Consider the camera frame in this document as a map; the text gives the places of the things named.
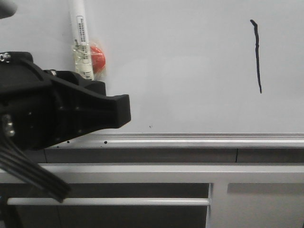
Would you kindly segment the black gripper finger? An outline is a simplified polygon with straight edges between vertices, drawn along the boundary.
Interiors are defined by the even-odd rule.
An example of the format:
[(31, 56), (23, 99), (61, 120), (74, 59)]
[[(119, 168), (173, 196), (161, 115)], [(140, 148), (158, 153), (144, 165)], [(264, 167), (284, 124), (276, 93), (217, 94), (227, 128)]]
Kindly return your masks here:
[(129, 95), (81, 95), (76, 105), (76, 133), (118, 129), (131, 121)]

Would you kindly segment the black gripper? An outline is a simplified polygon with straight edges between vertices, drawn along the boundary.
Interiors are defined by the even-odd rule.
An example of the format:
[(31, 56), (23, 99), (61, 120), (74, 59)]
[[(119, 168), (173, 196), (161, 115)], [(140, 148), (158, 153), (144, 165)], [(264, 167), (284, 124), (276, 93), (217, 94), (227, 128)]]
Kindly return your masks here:
[(76, 138), (78, 108), (70, 105), (84, 89), (106, 96), (104, 82), (73, 71), (43, 70), (29, 52), (2, 52), (0, 126), (6, 143), (30, 150)]

